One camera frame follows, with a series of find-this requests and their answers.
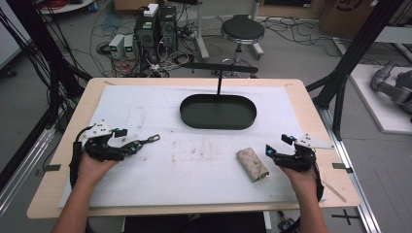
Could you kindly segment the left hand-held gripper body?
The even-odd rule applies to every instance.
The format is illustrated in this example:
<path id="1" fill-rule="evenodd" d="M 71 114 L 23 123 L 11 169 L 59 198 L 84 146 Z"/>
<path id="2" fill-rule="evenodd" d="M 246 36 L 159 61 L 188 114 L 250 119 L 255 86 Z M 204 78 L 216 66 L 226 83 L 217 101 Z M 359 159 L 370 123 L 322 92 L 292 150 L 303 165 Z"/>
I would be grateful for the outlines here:
<path id="1" fill-rule="evenodd" d="M 109 140 L 114 137 L 112 133 L 114 129 L 105 120 L 86 127 L 81 132 L 81 139 L 85 140 L 83 149 L 90 157 L 99 161 L 124 160 L 127 157 L 126 148 L 115 148 L 108 145 Z"/>

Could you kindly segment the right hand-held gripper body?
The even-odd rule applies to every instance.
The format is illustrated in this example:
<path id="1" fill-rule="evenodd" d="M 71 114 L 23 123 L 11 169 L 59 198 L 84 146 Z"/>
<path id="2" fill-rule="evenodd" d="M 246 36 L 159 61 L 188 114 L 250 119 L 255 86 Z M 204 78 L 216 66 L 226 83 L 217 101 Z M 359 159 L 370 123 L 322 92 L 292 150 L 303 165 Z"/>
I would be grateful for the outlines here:
<path id="1" fill-rule="evenodd" d="M 306 172 L 317 165 L 316 149 L 332 150 L 334 148 L 333 144 L 319 140 L 309 134 L 295 139 L 296 141 L 290 145 L 294 146 L 294 154 L 277 152 L 281 156 L 279 161 L 275 161 L 277 166 L 289 168 L 296 172 Z"/>

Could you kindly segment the beige patterned key case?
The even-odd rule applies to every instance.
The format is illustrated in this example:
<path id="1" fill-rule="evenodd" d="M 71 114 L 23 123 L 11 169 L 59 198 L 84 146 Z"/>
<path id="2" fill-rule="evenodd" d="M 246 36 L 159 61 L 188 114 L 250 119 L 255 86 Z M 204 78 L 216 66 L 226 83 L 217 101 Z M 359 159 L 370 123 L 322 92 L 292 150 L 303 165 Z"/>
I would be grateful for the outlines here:
<path id="1" fill-rule="evenodd" d="M 252 148 L 239 150 L 236 157 L 253 183 L 269 177 L 268 169 Z"/>

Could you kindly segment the black oval tray with hanger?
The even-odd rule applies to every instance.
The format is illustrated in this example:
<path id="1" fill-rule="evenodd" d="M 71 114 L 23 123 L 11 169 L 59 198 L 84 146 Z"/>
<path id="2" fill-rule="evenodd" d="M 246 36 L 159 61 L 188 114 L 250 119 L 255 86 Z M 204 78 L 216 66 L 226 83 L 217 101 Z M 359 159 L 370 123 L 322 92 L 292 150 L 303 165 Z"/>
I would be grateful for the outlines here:
<path id="1" fill-rule="evenodd" d="M 257 67 L 194 62 L 185 67 L 219 72 L 216 94 L 193 94 L 182 101 L 180 117 L 185 125 L 197 129 L 243 130 L 254 124 L 258 113 L 254 102 L 240 95 L 223 95 L 221 88 L 224 71 L 255 74 Z"/>

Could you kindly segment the person's left hand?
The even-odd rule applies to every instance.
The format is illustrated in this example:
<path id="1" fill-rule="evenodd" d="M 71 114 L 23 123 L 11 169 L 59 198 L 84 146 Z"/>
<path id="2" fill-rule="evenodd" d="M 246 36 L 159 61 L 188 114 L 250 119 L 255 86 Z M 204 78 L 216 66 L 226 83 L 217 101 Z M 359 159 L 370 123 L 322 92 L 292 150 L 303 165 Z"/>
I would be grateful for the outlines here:
<path id="1" fill-rule="evenodd" d="M 116 165 L 117 161 L 99 161 L 86 152 L 82 155 L 76 187 L 95 188 L 104 176 Z"/>

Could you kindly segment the white table mat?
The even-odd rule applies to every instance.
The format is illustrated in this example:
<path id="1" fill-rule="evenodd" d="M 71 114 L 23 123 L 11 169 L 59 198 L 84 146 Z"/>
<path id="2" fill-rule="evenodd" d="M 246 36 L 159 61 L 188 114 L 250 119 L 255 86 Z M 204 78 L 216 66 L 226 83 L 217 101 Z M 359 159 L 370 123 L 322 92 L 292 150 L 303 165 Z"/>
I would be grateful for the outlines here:
<path id="1" fill-rule="evenodd" d="M 185 206 L 294 202 L 288 178 L 265 154 L 269 145 L 292 154 L 283 134 L 304 135 L 291 100 L 282 87 L 230 86 L 226 94 L 249 98 L 257 107 L 252 126 L 244 130 L 194 129 L 180 118 L 181 102 L 195 93 L 213 93 L 212 86 L 110 85 L 104 88 L 92 122 L 105 120 L 126 129 L 110 145 L 122 146 L 158 134 L 120 162 L 94 189 L 90 205 L 103 207 Z M 252 148 L 269 171 L 253 183 L 236 157 Z"/>

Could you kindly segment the black tape cross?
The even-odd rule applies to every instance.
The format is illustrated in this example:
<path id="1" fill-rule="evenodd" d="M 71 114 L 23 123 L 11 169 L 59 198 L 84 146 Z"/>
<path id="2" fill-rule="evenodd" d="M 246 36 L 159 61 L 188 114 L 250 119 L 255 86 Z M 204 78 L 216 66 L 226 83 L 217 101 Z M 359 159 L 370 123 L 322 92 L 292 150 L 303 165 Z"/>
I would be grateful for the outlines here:
<path id="1" fill-rule="evenodd" d="M 360 217 L 359 216 L 355 216 L 355 215 L 349 215 L 346 209 L 342 210 L 341 214 L 332 214 L 331 215 L 333 218 L 342 218 L 345 219 L 348 225 L 352 225 L 353 224 L 353 220 L 359 220 Z"/>

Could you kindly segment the white floor board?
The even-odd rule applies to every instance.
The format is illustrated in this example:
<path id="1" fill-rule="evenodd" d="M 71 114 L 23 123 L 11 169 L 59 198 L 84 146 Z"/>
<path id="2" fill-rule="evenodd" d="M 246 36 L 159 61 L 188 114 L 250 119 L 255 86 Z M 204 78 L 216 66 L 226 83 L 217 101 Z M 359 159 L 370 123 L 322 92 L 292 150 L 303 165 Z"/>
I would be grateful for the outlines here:
<path id="1" fill-rule="evenodd" d="M 351 81 L 381 132 L 412 135 L 412 115 L 404 112 L 391 98 L 371 89 L 373 75 L 381 66 L 359 64 Z"/>

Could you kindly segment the grey power supply unit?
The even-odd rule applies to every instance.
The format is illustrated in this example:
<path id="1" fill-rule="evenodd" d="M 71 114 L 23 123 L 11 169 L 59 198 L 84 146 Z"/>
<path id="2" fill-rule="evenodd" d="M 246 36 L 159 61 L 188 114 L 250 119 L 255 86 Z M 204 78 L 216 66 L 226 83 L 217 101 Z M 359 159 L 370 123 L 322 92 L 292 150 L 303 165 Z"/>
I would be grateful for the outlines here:
<path id="1" fill-rule="evenodd" d="M 124 55 L 124 36 L 122 34 L 116 35 L 109 43 L 109 49 L 114 59 L 121 59 Z"/>
<path id="2" fill-rule="evenodd" d="M 134 43 L 133 35 L 129 34 L 129 35 L 124 36 L 123 48 L 124 48 L 125 57 L 127 59 L 136 58 L 135 43 Z"/>

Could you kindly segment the black computer tower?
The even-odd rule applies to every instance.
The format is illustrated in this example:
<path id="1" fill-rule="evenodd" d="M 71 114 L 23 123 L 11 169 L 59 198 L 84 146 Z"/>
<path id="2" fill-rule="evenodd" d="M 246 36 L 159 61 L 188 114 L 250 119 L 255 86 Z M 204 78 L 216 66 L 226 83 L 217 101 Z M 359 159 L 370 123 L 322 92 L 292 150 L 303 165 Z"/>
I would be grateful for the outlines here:
<path id="1" fill-rule="evenodd" d="M 134 33 L 139 48 L 141 60 L 147 63 L 157 63 L 156 46 L 158 37 L 158 4 L 150 3 L 138 10 Z"/>
<path id="2" fill-rule="evenodd" d="M 168 51 L 175 51 L 178 47 L 176 15 L 175 6 L 163 6 L 159 12 L 161 42 Z"/>

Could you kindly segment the white power strip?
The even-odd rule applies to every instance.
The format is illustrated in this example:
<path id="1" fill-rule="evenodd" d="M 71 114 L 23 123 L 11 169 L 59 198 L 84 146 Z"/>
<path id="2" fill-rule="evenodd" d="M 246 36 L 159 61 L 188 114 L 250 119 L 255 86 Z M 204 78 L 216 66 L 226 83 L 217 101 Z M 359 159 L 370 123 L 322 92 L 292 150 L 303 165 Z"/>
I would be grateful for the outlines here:
<path id="1" fill-rule="evenodd" d="M 333 37 L 332 42 L 335 44 L 341 55 L 344 55 L 350 46 L 349 42 L 346 42 L 337 37 Z"/>

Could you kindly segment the black round stool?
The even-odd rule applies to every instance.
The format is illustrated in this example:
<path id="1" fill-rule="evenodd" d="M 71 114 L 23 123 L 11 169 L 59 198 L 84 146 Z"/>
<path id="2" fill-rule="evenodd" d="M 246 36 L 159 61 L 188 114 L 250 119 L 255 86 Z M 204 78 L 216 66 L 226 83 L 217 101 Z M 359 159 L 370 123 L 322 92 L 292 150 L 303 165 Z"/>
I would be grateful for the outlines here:
<path id="1" fill-rule="evenodd" d="M 254 45 L 264 37 L 264 28 L 247 15 L 235 15 L 226 20 L 221 26 L 221 35 L 236 44 L 233 64 L 241 63 L 241 52 L 243 45 Z"/>

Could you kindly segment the white desk leg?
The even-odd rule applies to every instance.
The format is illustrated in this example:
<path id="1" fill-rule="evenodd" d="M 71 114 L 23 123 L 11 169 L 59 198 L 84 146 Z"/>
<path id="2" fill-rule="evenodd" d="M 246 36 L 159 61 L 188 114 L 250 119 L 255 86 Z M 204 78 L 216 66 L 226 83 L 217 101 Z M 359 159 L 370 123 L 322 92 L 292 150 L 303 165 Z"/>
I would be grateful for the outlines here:
<path id="1" fill-rule="evenodd" d="M 195 40 L 198 46 L 201 58 L 203 60 L 208 60 L 210 58 L 209 52 L 207 51 L 205 42 L 203 40 L 202 35 L 202 5 L 203 0 L 196 0 L 196 32 L 195 32 Z"/>

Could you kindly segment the brown cardboard box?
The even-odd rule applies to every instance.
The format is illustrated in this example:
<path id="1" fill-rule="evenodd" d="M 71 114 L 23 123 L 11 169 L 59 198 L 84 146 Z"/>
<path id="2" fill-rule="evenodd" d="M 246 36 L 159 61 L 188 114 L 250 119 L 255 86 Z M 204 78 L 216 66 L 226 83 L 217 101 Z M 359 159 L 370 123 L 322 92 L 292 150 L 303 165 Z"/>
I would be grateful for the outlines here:
<path id="1" fill-rule="evenodd" d="M 323 35 L 353 40 L 381 0 L 329 0 L 321 15 Z"/>

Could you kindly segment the aluminium rail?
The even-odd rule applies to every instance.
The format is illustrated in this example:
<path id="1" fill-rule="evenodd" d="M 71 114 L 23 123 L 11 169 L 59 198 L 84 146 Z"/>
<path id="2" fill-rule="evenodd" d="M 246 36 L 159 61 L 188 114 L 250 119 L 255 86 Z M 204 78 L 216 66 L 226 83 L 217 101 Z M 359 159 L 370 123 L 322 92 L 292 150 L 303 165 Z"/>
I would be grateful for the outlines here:
<path id="1" fill-rule="evenodd" d="M 349 179 L 351 180 L 354 189 L 360 198 L 360 203 L 356 206 L 356 210 L 360 217 L 360 221 L 363 225 L 365 233 L 382 233 L 381 228 L 378 224 L 378 221 L 373 214 L 373 211 L 368 203 L 367 197 L 361 187 L 360 180 L 357 176 L 349 153 L 347 152 L 345 145 L 342 141 L 338 140 L 338 137 L 332 131 L 332 116 L 328 110 L 321 110 L 318 109 L 318 113 L 320 115 L 321 120 L 323 121 L 326 131 L 329 135 L 329 138 L 332 141 L 332 145 L 335 147 L 337 154 L 342 160 L 344 164 L 344 170 L 349 175 Z"/>
<path id="2" fill-rule="evenodd" d="M 13 172 L 5 187 L 0 191 L 0 218 L 7 212 L 20 189 L 34 170 L 36 164 L 45 153 L 55 135 L 55 127 L 44 129 L 35 141 L 30 144 L 28 151 Z"/>

